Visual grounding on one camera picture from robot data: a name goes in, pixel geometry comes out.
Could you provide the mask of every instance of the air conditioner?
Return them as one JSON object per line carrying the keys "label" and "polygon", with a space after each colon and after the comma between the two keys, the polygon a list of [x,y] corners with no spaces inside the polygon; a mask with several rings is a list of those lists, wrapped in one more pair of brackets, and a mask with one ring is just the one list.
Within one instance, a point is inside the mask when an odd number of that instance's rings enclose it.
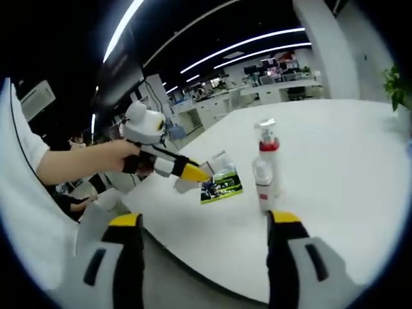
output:
{"label": "air conditioner", "polygon": [[39,114],[56,99],[47,80],[40,82],[21,100],[21,109],[27,121]]}

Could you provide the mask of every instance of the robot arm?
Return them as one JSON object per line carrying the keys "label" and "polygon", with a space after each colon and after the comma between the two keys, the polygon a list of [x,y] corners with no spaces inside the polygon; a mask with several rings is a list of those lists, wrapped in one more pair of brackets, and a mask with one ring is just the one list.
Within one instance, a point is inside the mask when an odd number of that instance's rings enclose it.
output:
{"label": "robot arm", "polygon": [[148,111],[142,103],[133,103],[126,112],[124,138],[140,147],[139,156],[125,159],[124,172],[134,173],[139,166],[153,166],[163,177],[173,174],[188,182],[205,182],[210,178],[199,164],[191,159],[166,149],[165,116],[157,111]]}
{"label": "robot arm", "polygon": [[[221,171],[225,167],[227,167],[231,161],[229,160],[228,156],[226,155],[225,151],[221,151],[220,153],[214,155],[212,158],[208,159],[207,161],[203,162],[199,165],[199,168],[209,175],[211,178],[216,172]],[[198,183],[190,182],[185,180],[184,178],[179,178],[174,183],[174,188],[179,193],[185,193],[193,188],[197,188],[199,186]]]}

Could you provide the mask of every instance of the white table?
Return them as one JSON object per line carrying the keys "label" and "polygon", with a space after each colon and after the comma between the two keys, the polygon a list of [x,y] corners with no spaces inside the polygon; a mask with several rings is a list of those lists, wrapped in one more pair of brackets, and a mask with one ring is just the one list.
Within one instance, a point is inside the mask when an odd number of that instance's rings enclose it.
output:
{"label": "white table", "polygon": [[[292,82],[278,82],[270,85],[263,85],[258,87],[252,86],[240,86],[237,89],[241,90],[241,96],[248,96],[258,94],[262,105],[280,103],[284,101],[282,99],[281,90],[294,88],[294,87],[311,87],[320,86],[321,84],[314,79],[302,79],[294,80]],[[173,120],[177,124],[180,124],[188,133],[194,129],[193,125],[190,125],[190,117],[187,112],[196,110],[199,114],[201,124],[207,130],[213,126],[217,120],[214,116],[223,115],[229,112],[229,92],[227,90],[221,91],[222,93],[215,93],[211,98],[201,102],[193,102],[192,99],[183,101],[182,103],[172,106],[174,112]]]}
{"label": "white table", "polygon": [[397,244],[410,185],[406,143],[391,106],[357,100],[305,100],[241,109],[182,149],[198,161],[226,150],[244,192],[200,205],[200,190],[179,194],[174,178],[152,175],[122,198],[172,254],[211,281],[268,301],[267,222],[258,210],[253,123],[277,120],[283,192],[277,208],[298,215],[371,283]]}

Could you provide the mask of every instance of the person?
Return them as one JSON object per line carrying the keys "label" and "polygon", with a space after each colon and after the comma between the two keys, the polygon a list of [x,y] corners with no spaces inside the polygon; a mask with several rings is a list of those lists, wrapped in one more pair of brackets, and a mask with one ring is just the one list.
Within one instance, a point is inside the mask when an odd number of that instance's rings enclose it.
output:
{"label": "person", "polygon": [[67,216],[74,221],[79,222],[88,204],[97,200],[97,195],[92,194],[87,198],[77,199],[66,194],[56,193],[54,200]]}
{"label": "person", "polygon": [[70,149],[78,149],[85,147],[86,144],[84,143],[83,133],[79,135],[75,135],[72,139],[69,140]]}
{"label": "person", "polygon": [[[51,151],[32,133],[10,79],[0,81],[0,215],[13,250],[32,279],[53,290],[74,253],[78,224],[45,186],[104,171],[122,171],[124,158],[140,149],[125,140]],[[149,174],[150,169],[137,173]]]}

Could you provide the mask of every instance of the human hand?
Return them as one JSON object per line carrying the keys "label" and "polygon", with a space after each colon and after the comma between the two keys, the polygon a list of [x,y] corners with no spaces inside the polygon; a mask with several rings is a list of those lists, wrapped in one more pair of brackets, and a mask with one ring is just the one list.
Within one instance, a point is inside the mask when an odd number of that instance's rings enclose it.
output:
{"label": "human hand", "polygon": [[91,195],[91,196],[89,196],[89,200],[90,201],[96,201],[97,200],[97,195]]}
{"label": "human hand", "polygon": [[[105,147],[104,157],[112,165],[111,170],[122,172],[124,168],[124,159],[128,156],[138,156],[140,154],[140,148],[135,144],[126,140],[114,140],[103,144]],[[150,175],[153,172],[152,167],[139,166],[136,174],[141,176]]]}

